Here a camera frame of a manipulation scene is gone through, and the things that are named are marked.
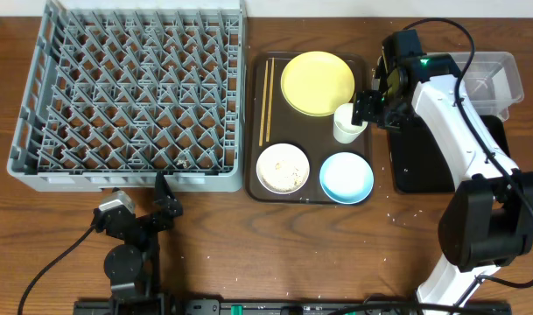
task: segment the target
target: dish rack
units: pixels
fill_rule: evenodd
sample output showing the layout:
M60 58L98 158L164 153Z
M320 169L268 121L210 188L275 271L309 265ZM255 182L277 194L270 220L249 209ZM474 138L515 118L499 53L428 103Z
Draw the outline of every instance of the dish rack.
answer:
M8 172L37 191L242 186L245 9L46 4Z

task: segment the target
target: yellow bowl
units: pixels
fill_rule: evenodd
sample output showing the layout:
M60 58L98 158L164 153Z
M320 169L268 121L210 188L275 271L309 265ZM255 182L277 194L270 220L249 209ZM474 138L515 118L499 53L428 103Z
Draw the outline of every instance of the yellow bowl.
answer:
M292 59L282 73L285 100L309 116L328 116L354 95L352 70L328 52L305 52Z

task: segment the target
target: table surface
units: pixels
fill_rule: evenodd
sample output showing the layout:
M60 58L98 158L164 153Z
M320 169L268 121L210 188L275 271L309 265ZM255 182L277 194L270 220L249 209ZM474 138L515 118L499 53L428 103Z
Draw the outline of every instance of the table surface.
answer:
M92 209L109 194L35 192L6 171L39 21L0 19L0 314L15 313L27 284L87 229ZM268 51L357 53L374 65L382 39L412 21L251 18L249 69L258 53ZM515 56L526 95L510 110L505 128L512 157L521 169L533 170L533 19L459 21L479 51ZM450 26L423 25L419 33L427 52L468 50ZM363 206L261 204L243 190L179 193L185 214L160 235L164 287L184 298L361 301L372 293L410 295L441 255L437 225L452 195L397 193L386 133L374 130L373 137L375 191ZM139 214L152 211L151 190L127 193ZM102 263L119 243L89 236L39 281L25 313L70 314L78 298L108 297ZM533 250L499 276L519 282L533 277ZM474 298L507 300L516 314L533 314L533 288L485 283Z

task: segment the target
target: clear plastic bin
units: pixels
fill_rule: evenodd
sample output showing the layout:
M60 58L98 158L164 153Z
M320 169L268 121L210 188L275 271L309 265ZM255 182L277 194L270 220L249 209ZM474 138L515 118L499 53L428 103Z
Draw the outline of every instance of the clear plastic bin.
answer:
M449 52L460 69L469 52ZM515 58L509 52L476 52L465 74L468 97L480 115L509 118L508 107L524 97Z

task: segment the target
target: blue bowl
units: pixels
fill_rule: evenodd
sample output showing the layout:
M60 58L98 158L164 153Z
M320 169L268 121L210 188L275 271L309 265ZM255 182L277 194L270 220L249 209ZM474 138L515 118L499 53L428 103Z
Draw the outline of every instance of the blue bowl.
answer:
M323 163L319 181L331 200L345 205L366 199L375 183L373 170L367 161L347 152L336 153Z

